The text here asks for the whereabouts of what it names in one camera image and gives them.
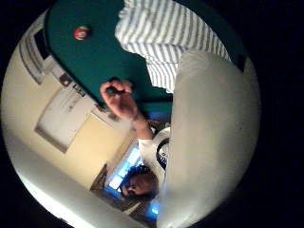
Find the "window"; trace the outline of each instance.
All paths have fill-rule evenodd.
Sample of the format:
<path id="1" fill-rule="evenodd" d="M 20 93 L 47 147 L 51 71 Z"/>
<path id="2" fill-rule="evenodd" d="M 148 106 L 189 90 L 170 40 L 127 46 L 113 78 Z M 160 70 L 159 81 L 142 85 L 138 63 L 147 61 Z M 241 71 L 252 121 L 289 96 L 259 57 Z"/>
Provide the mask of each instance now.
<path id="1" fill-rule="evenodd" d="M 143 164 L 143 160 L 140 157 L 140 150 L 137 144 L 135 144 L 129 154 L 126 156 L 124 161 L 119 165 L 114 174 L 110 177 L 110 183 L 105 187 L 105 191 L 111 193 L 112 195 L 119 197 L 121 195 L 121 190 L 119 186 L 123 181 L 127 171 L 132 166 L 137 166 Z M 145 215 L 151 219 L 156 219 L 159 213 L 159 202 L 156 199 L 153 199 L 150 202 L 150 206 L 145 212 Z"/>
<path id="2" fill-rule="evenodd" d="M 110 183 L 108 186 L 105 187 L 104 190 L 109 191 L 114 196 L 120 195 L 120 189 L 118 188 L 121 182 L 124 179 L 127 171 L 132 166 L 137 166 L 143 164 L 143 160 L 140 157 L 140 150 L 137 144 L 135 144 L 129 154 L 126 156 L 125 160 L 119 165 L 117 170 L 114 172 L 112 177 L 110 177 Z"/>
<path id="3" fill-rule="evenodd" d="M 34 40 L 36 42 L 36 46 L 39 50 L 39 53 L 41 57 L 46 60 L 46 58 L 49 56 L 49 53 L 47 51 L 46 43 L 45 43 L 45 37 L 43 30 L 39 30 L 36 34 L 34 34 Z"/>

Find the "beige wall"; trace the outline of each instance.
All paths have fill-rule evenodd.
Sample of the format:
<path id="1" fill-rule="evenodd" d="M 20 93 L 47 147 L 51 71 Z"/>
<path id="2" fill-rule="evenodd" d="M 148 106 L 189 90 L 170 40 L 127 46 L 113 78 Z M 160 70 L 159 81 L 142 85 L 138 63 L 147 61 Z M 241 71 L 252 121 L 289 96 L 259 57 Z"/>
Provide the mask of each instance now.
<path id="1" fill-rule="evenodd" d="M 73 227 L 143 227 L 30 150 L 3 127 L 9 157 L 23 184 L 50 213 Z"/>
<path id="2" fill-rule="evenodd" d="M 67 152 L 58 150 L 34 129 L 46 105 L 60 89 L 60 84 L 48 75 L 41 85 L 37 85 L 16 50 L 2 90 L 3 124 L 38 155 L 89 188 L 104 164 L 114 159 L 127 138 L 128 129 L 114 129 L 90 115 Z"/>

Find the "green felt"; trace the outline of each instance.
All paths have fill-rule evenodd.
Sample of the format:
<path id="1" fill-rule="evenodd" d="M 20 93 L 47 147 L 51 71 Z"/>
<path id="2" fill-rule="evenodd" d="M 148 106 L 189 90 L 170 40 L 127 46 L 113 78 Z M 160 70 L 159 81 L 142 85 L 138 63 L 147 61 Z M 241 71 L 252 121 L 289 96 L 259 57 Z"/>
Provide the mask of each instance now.
<path id="1" fill-rule="evenodd" d="M 225 21 L 200 0 L 177 2 L 209 24 L 237 65 L 239 55 L 245 51 Z M 110 77 L 119 77 L 134 83 L 133 97 L 143 111 L 170 113 L 172 94 L 153 87 L 144 58 L 124 51 L 114 37 L 118 13 L 123 7 L 123 0 L 58 0 L 45 22 L 47 46 L 69 75 L 99 104 L 103 103 L 100 84 Z M 79 26 L 91 28 L 90 36 L 84 41 L 73 36 Z"/>

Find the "light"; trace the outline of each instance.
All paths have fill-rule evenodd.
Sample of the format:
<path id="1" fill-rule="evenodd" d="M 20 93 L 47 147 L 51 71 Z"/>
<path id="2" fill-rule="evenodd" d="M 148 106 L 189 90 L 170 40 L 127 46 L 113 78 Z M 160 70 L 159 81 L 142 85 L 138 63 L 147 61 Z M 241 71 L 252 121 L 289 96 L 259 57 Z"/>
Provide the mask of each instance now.
<path id="1" fill-rule="evenodd" d="M 137 147 L 134 147 L 127 161 L 134 165 L 137 159 L 139 158 L 139 156 L 140 156 L 140 150 Z"/>
<path id="2" fill-rule="evenodd" d="M 127 162 L 125 162 L 124 165 L 123 165 L 123 168 L 121 168 L 121 170 L 118 173 L 118 175 L 120 175 L 122 178 L 124 178 L 124 176 L 127 173 L 129 167 L 130 167 L 130 165 Z"/>
<path id="3" fill-rule="evenodd" d="M 152 210 L 151 210 L 155 215 L 157 215 L 159 213 L 159 207 L 158 206 L 154 206 L 152 207 Z"/>
<path id="4" fill-rule="evenodd" d="M 120 176 L 115 175 L 115 177 L 113 178 L 113 180 L 110 182 L 109 185 L 111 188 L 117 189 L 122 181 L 123 179 Z"/>
<path id="5" fill-rule="evenodd" d="M 142 160 L 139 160 L 137 163 L 136 163 L 136 166 L 138 165 L 143 165 L 143 161 Z"/>

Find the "white shirt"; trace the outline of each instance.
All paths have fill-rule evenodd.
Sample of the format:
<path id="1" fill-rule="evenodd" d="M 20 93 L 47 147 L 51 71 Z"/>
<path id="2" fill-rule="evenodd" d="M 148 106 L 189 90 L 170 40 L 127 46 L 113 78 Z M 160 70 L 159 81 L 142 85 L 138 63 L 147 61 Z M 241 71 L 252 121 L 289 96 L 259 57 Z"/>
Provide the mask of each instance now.
<path id="1" fill-rule="evenodd" d="M 160 131 L 153 140 L 139 140 L 140 156 L 144 165 L 148 166 L 159 180 L 159 190 L 162 188 L 165 175 L 165 166 L 168 159 L 169 144 L 157 151 L 160 143 L 170 136 L 170 127 Z"/>

